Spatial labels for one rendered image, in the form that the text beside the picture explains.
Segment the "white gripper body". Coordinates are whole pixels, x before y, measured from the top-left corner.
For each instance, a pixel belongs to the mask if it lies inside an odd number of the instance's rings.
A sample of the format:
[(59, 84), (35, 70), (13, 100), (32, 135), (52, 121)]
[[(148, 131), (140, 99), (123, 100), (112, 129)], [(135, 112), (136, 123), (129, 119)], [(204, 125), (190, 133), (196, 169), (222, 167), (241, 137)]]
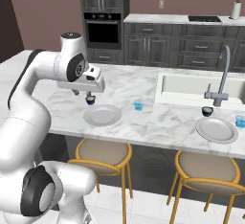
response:
[(94, 80), (92, 80), (91, 76), (82, 75), (74, 82), (59, 81), (57, 86), (69, 90), (102, 93), (105, 89), (105, 82), (102, 75), (99, 75)]

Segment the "grey round plate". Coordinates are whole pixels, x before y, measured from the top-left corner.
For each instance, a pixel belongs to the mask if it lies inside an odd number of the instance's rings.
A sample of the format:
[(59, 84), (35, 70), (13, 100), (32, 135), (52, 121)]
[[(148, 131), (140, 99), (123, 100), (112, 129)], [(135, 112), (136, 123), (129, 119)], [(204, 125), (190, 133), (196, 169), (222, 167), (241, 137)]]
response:
[(218, 118), (202, 118), (196, 122), (195, 129), (200, 136), (217, 144), (230, 144), (237, 140), (237, 129)]
[(83, 119), (93, 126), (108, 126), (118, 122), (121, 117), (121, 110), (109, 104), (95, 105), (83, 114)]

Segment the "black built-in oven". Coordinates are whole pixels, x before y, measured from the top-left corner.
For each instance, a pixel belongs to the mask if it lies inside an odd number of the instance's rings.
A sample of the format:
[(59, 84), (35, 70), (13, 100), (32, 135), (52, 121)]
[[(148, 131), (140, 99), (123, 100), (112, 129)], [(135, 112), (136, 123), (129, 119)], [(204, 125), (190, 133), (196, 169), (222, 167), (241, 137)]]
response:
[(86, 12), (84, 20), (88, 48), (122, 48), (122, 23), (119, 13)]

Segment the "yellow bar stool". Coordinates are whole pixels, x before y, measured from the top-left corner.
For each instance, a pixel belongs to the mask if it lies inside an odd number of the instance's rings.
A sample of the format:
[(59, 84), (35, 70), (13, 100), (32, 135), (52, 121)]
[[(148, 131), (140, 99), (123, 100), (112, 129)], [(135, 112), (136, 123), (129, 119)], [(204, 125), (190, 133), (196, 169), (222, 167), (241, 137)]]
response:
[(126, 189), (133, 198), (130, 160), (131, 144), (84, 138), (76, 148), (70, 164), (85, 166), (96, 173), (96, 188), (100, 191), (100, 176), (121, 176), (122, 224), (126, 224)]
[(232, 157), (187, 152), (178, 150), (174, 157), (176, 172), (167, 198), (170, 203), (175, 186), (178, 186), (169, 224), (174, 224), (182, 187), (207, 193), (204, 211), (214, 195), (228, 195), (230, 200), (223, 224), (228, 224), (234, 199), (245, 195), (245, 187), (239, 184), (240, 169)]

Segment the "dark grey base cupboards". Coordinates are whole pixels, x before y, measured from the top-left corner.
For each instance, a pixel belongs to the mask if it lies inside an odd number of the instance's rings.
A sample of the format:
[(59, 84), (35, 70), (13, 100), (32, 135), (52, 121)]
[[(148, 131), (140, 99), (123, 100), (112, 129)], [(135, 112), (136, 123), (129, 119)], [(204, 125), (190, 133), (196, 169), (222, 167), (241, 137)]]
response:
[(124, 63), (245, 73), (245, 26), (125, 23)]

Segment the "white sink basin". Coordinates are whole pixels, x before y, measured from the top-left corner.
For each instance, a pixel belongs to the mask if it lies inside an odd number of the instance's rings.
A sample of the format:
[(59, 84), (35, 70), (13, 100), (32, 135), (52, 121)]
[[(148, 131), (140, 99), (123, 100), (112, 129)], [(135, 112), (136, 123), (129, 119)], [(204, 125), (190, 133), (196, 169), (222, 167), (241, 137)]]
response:
[[(211, 85), (211, 91), (217, 93), (220, 77), (180, 75), (160, 73), (158, 75), (155, 102), (187, 105), (212, 106), (212, 99), (205, 99), (204, 94)], [(226, 78), (224, 93), (229, 95), (221, 102), (220, 109), (245, 111), (245, 79)]]

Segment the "grey sink tap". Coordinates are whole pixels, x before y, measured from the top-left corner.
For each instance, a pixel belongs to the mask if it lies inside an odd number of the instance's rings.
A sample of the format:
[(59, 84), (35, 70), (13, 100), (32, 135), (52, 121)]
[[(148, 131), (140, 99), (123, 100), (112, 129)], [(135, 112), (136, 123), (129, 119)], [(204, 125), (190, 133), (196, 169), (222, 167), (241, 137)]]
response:
[(230, 47), (225, 45), (222, 48), (221, 54), (220, 54), (220, 58), (224, 57), (226, 60), (226, 65), (225, 65), (225, 69), (219, 84), (219, 89), (218, 92), (212, 92), (211, 91), (211, 85), (208, 85), (208, 89), (207, 91), (204, 93), (204, 98), (205, 99), (212, 99), (213, 100), (213, 106), (215, 107), (220, 107), (222, 101), (226, 101), (229, 98), (229, 95), (227, 93), (223, 92), (224, 86), (225, 86), (225, 81), (228, 75), (228, 71), (229, 71), (229, 67), (230, 67), (230, 62), (231, 62), (231, 51), (230, 51)]

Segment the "black hob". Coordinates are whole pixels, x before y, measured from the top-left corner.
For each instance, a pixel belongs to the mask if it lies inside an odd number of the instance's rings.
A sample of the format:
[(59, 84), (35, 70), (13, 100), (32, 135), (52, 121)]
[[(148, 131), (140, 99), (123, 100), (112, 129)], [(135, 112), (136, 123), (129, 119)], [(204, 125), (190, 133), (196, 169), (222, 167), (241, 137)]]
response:
[(212, 15), (189, 15), (188, 19), (190, 22), (222, 22), (218, 16)]

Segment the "white paper towel roll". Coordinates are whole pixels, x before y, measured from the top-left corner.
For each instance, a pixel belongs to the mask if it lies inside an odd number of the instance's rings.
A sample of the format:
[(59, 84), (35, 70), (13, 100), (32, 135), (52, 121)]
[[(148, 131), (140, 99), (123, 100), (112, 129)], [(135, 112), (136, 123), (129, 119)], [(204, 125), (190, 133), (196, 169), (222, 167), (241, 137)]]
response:
[(230, 18), (232, 20), (237, 20), (240, 16), (240, 11), (241, 11), (241, 2), (240, 0), (235, 0)]

